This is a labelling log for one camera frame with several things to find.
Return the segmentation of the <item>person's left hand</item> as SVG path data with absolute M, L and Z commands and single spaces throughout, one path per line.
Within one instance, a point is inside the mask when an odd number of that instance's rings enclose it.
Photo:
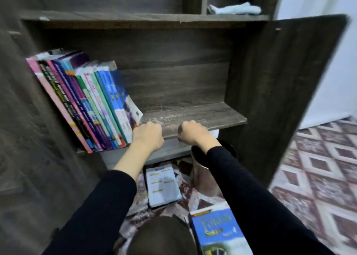
M 140 147 L 141 149 L 146 149 L 152 153 L 163 146 L 163 132 L 133 132 L 132 144 Z

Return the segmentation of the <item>person's right hand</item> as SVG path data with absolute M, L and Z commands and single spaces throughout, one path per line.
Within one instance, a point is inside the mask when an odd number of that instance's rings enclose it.
M 207 154 L 209 150 L 215 147 L 222 147 L 216 137 L 206 132 L 179 132 L 178 140 L 191 146 L 197 146 L 200 150 Z

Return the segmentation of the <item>person's left forearm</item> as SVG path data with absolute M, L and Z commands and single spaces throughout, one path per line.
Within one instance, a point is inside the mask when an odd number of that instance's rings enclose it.
M 107 172 L 42 255 L 114 255 L 136 192 L 136 179 L 128 173 Z

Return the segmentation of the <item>person's right forearm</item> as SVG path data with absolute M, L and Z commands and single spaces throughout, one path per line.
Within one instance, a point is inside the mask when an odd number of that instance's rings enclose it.
M 215 137 L 200 148 L 254 255 L 335 255 Z

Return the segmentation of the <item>dark wooden bookshelf cabinet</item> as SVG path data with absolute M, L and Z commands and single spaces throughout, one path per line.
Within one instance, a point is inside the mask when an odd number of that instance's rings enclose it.
M 269 22 L 278 0 L 118 0 L 111 11 L 23 11 L 22 20 L 48 37 L 51 48 L 81 49 L 114 60 L 146 121 L 171 139 L 194 119 L 211 129 L 247 123 L 224 102 L 233 31 Z M 215 15 L 207 6 L 261 7 L 259 15 Z

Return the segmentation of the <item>metal waste bin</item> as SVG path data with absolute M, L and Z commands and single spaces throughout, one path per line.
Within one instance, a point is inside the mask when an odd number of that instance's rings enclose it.
M 191 147 L 193 160 L 193 186 L 201 194 L 209 197 L 223 197 L 221 189 L 212 176 L 206 154 L 198 147 Z

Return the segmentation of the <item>white workbook with yellow labels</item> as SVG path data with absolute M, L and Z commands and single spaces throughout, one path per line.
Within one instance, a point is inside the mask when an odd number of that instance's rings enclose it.
M 160 208 L 182 199 L 171 163 L 145 170 L 149 207 Z

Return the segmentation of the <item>row of colourful books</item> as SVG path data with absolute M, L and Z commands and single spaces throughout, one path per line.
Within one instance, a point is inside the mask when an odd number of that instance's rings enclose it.
M 128 94 L 115 61 L 82 50 L 49 50 L 26 61 L 87 153 L 125 148 L 143 113 Z

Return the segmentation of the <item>dark wooden cabinet door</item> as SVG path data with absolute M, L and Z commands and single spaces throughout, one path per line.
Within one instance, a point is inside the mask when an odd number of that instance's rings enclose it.
M 247 123 L 221 129 L 268 188 L 349 23 L 346 14 L 248 23 L 234 29 L 224 102 Z
M 26 58 L 51 49 L 23 11 L 111 11 L 118 0 L 0 0 L 0 255 L 40 255 L 108 169 L 77 137 Z

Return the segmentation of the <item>blue book with yellow title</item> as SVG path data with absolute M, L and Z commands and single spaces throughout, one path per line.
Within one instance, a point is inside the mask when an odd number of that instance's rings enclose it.
M 227 202 L 189 213 L 199 255 L 253 255 Z

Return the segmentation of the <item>person's dark trouser knee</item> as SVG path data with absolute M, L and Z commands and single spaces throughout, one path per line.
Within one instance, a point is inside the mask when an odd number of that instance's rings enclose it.
M 199 255 L 194 238 L 176 217 L 157 216 L 135 233 L 126 255 Z

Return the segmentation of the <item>white cloth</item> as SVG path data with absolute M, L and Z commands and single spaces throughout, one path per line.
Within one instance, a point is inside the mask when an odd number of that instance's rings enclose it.
M 207 10 L 210 14 L 215 15 L 259 15 L 262 12 L 261 7 L 251 5 L 249 2 L 223 8 L 218 8 L 210 4 L 207 6 Z

